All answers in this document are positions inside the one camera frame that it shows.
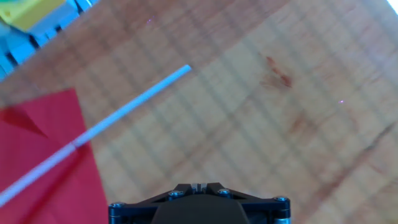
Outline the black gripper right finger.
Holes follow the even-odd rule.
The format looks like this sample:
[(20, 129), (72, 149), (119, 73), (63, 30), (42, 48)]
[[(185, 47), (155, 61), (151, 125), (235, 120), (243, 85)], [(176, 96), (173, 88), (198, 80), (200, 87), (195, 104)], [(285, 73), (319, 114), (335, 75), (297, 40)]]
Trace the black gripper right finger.
[(290, 199), (259, 198), (224, 187), (219, 182), (198, 184), (198, 193), (224, 198), (239, 205), (248, 223), (291, 224)]

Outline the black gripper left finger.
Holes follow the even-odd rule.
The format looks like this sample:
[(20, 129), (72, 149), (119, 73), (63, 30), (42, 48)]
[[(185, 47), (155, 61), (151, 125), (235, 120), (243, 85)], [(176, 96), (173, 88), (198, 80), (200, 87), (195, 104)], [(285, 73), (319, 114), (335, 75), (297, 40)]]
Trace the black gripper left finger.
[(114, 202), (108, 206), (109, 224), (150, 224), (166, 202), (199, 193), (199, 184), (178, 184), (174, 189), (138, 203)]

